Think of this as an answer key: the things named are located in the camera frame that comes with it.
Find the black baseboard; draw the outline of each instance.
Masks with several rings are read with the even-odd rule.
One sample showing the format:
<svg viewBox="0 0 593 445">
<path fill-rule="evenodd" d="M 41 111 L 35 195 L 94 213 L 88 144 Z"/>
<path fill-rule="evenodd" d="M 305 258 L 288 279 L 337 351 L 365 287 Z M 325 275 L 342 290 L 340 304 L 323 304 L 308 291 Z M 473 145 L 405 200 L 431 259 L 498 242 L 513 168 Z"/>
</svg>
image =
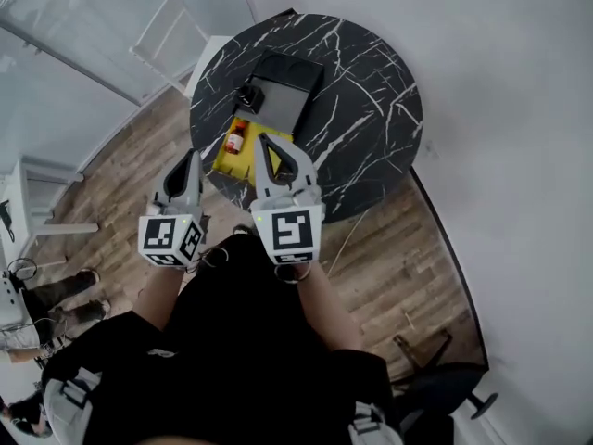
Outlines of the black baseboard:
<svg viewBox="0 0 593 445">
<path fill-rule="evenodd" d="M 455 251 L 453 250 L 453 246 L 451 245 L 451 241 L 448 238 L 447 231 L 443 227 L 443 223 L 441 219 L 438 217 L 438 213 L 436 212 L 435 205 L 430 200 L 426 190 L 424 189 L 423 183 L 420 181 L 418 177 L 418 173 L 413 168 L 410 168 L 411 177 L 414 179 L 414 182 L 418 186 L 421 194 L 423 195 L 424 201 L 426 201 L 426 205 L 428 209 L 435 218 L 436 225 L 438 226 L 438 230 L 440 231 L 443 239 L 445 241 L 445 245 L 447 246 L 447 250 L 451 259 L 453 259 L 453 264 L 455 265 L 455 270 L 457 271 L 457 275 L 460 278 L 461 285 L 463 286 L 463 290 L 465 291 L 465 296 L 467 297 L 468 302 L 470 303 L 470 310 L 472 311 L 473 320 L 475 322 L 475 327 L 478 333 L 478 340 L 480 341 L 480 347 L 482 348 L 482 354 L 484 355 L 484 365 L 487 369 L 490 369 L 490 363 L 488 362 L 488 354 L 486 352 L 486 343 L 484 342 L 484 336 L 482 335 L 482 327 L 480 326 L 480 319 L 478 318 L 478 314 L 475 311 L 475 305 L 473 304 L 472 294 L 470 293 L 470 288 L 467 285 L 467 281 L 465 280 L 465 275 L 463 275 L 463 270 L 461 269 L 459 259 L 455 255 Z"/>
</svg>

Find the bottle label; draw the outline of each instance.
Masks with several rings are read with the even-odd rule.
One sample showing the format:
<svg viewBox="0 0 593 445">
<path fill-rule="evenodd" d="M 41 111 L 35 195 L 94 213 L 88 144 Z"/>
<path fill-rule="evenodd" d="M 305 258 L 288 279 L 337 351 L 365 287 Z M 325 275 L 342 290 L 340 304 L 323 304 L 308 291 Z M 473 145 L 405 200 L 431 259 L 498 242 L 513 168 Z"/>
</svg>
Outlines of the bottle label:
<svg viewBox="0 0 593 445">
<path fill-rule="evenodd" d="M 243 137 L 241 135 L 237 135 L 236 133 L 231 133 L 226 146 L 240 152 L 241 147 L 243 146 Z"/>
</svg>

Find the white table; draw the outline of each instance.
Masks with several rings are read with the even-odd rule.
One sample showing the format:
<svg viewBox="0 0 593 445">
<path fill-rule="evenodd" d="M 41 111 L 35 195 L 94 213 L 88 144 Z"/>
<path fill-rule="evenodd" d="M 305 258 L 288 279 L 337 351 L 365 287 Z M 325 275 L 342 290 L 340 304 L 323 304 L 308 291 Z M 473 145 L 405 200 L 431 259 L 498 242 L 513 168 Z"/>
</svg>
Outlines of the white table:
<svg viewBox="0 0 593 445">
<path fill-rule="evenodd" d="M 33 216 L 39 216 L 40 213 L 33 213 L 29 204 L 29 173 L 37 173 L 58 179 L 64 183 L 84 180 L 84 177 L 77 172 L 47 168 L 35 163 L 25 162 L 22 159 L 17 162 L 14 171 L 6 179 L 6 189 L 1 200 L 1 202 L 8 200 L 7 210 L 12 218 L 11 229 L 15 236 L 15 242 L 12 242 L 4 224 L 0 221 L 0 236 L 2 237 L 6 267 L 10 262 L 24 256 L 38 235 L 85 234 L 95 233 L 99 230 L 99 226 L 94 223 L 35 225 L 32 218 Z"/>
</svg>

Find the person's leg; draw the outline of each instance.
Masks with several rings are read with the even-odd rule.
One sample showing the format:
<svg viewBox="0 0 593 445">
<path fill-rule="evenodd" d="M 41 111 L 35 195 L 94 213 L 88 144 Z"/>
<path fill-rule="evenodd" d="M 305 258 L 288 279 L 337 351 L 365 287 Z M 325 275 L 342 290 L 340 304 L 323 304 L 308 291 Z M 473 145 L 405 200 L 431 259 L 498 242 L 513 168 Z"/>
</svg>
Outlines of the person's leg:
<svg viewBox="0 0 593 445">
<path fill-rule="evenodd" d="M 109 303 L 106 300 L 91 300 L 72 310 L 56 308 L 49 312 L 49 318 L 52 320 L 52 338 L 67 334 L 76 326 L 103 320 L 108 311 Z"/>
<path fill-rule="evenodd" d="M 72 277 L 59 280 L 53 284 L 45 284 L 31 290 L 44 306 L 51 310 L 65 299 L 74 297 L 90 288 L 99 281 L 97 272 L 84 269 Z"/>
</svg>

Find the forearm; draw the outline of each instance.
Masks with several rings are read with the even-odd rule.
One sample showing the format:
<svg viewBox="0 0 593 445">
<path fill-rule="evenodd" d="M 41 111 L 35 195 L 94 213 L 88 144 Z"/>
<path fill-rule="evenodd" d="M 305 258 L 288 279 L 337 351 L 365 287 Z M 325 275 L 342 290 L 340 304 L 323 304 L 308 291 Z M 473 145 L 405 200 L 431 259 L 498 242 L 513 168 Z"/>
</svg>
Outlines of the forearm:
<svg viewBox="0 0 593 445">
<path fill-rule="evenodd" d="M 182 286 L 183 271 L 159 267 L 148 278 L 133 311 L 158 328 L 165 329 Z"/>
<path fill-rule="evenodd" d="M 302 272 L 304 266 L 298 266 Z M 362 336 L 318 262 L 298 283 L 298 295 L 307 321 L 330 350 L 362 350 Z"/>
<path fill-rule="evenodd" d="M 33 360 L 44 354 L 44 350 L 39 348 L 27 348 L 25 350 L 10 350 L 8 356 L 10 356 L 10 362 L 26 362 Z"/>
</svg>

